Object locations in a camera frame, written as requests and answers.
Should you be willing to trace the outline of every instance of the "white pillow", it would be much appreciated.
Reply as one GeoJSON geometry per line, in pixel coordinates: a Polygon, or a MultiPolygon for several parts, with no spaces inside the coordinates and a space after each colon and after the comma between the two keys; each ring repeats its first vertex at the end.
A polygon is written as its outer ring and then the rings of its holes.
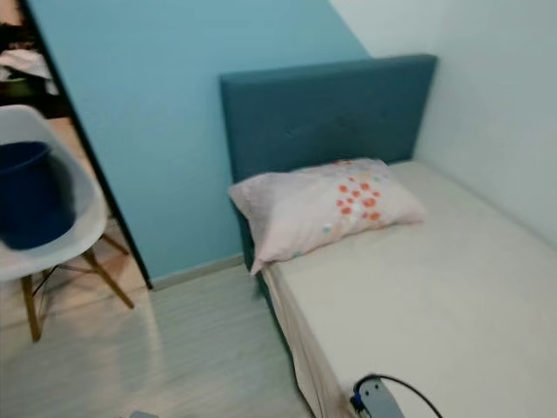
{"type": "Polygon", "coordinates": [[[252,275],[264,263],[298,257],[346,235],[425,216],[388,166],[368,158],[260,174],[229,193],[252,231],[252,275]]]}

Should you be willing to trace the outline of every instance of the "blue bucket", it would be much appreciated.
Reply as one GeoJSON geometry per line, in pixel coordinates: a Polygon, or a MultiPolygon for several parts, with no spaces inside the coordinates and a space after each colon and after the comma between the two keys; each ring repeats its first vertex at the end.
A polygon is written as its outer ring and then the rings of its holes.
{"type": "Polygon", "coordinates": [[[43,142],[0,145],[0,237],[15,250],[41,246],[75,221],[43,142]]]}

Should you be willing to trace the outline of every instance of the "chair seat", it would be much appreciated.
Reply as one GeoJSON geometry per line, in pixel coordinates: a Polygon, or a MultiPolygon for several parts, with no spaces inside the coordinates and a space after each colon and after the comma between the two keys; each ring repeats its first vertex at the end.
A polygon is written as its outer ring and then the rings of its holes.
{"type": "Polygon", "coordinates": [[[0,281],[20,279],[77,257],[102,235],[106,208],[100,193],[81,212],[71,229],[61,237],[30,250],[18,251],[0,242],[0,281]]]}

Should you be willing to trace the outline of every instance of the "wooden chair leg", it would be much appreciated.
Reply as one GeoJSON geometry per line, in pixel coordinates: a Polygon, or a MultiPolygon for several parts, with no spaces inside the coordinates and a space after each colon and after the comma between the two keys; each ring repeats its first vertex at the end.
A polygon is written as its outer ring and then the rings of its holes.
{"type": "Polygon", "coordinates": [[[110,235],[107,235],[106,233],[104,233],[101,236],[101,239],[104,239],[106,242],[108,242],[111,246],[116,248],[123,255],[130,255],[130,252],[128,251],[128,249],[125,246],[122,246],[119,242],[116,242],[116,240],[113,239],[110,235]]]}
{"type": "Polygon", "coordinates": [[[21,279],[23,289],[23,297],[25,299],[25,307],[27,307],[27,318],[31,330],[31,338],[33,342],[41,339],[41,327],[38,323],[37,310],[35,309],[35,300],[33,299],[33,280],[31,276],[25,276],[21,279]]]}
{"type": "Polygon", "coordinates": [[[112,277],[106,272],[106,270],[104,270],[103,267],[98,264],[97,257],[95,257],[95,253],[93,252],[93,250],[89,249],[81,255],[85,259],[85,261],[87,261],[89,266],[91,266],[91,268],[95,271],[95,273],[101,276],[106,284],[111,287],[114,293],[118,295],[122,302],[125,303],[129,309],[133,309],[133,302],[130,300],[130,298],[128,298],[128,296],[120,288],[117,282],[114,281],[112,277]]]}

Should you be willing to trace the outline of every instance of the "bed sheet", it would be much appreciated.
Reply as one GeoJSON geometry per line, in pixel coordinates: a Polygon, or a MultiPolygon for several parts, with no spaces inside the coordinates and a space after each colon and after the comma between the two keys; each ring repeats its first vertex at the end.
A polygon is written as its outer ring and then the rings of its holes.
{"type": "MultiPolygon", "coordinates": [[[[395,375],[444,416],[557,416],[557,252],[427,166],[394,174],[424,223],[370,231],[263,273],[317,417],[355,416],[352,385],[395,375]]],[[[407,417],[431,411],[388,385],[407,417]]]]}

